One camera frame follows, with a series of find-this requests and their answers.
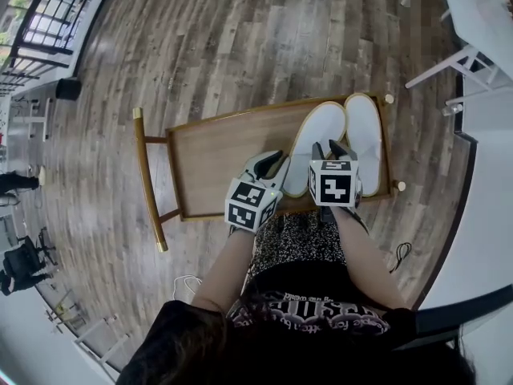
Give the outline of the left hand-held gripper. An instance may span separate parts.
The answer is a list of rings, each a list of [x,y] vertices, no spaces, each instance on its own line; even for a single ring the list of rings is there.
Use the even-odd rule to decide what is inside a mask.
[[[256,234],[276,213],[288,175],[290,157],[284,158],[272,177],[263,177],[282,156],[281,150],[254,156],[247,162],[246,169],[232,179],[224,205],[226,223]]]

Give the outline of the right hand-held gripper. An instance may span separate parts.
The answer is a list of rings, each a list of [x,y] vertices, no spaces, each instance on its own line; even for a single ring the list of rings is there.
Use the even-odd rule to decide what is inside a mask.
[[[334,222],[332,207],[355,209],[362,199],[356,152],[336,140],[329,141],[329,148],[336,160],[325,160],[321,144],[315,142],[309,162],[309,191],[323,223]]]

